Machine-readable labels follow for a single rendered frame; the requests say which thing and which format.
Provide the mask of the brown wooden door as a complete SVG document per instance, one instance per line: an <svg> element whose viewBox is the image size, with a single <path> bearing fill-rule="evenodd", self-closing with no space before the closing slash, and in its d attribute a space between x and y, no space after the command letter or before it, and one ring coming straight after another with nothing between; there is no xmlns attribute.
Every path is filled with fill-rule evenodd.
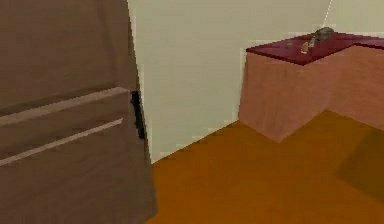
<svg viewBox="0 0 384 224"><path fill-rule="evenodd" d="M0 0L0 224L146 224L127 0Z"/></svg>

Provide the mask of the pink counter with maroon top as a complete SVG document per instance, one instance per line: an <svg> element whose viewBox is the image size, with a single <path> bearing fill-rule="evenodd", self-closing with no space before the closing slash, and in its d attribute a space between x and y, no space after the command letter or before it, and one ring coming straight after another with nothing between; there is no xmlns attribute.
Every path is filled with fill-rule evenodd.
<svg viewBox="0 0 384 224"><path fill-rule="evenodd" d="M239 120L281 141L325 110L384 130L384 38L309 34L246 50Z"/></svg>

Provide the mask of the grey faucet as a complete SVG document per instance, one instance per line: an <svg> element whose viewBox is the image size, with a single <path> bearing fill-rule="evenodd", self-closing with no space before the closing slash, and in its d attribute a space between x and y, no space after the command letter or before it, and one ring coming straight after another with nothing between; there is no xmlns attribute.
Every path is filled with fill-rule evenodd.
<svg viewBox="0 0 384 224"><path fill-rule="evenodd" d="M309 41L309 47L313 47L317 41L328 39L333 33L334 30L330 27L323 27L318 29Z"/></svg>

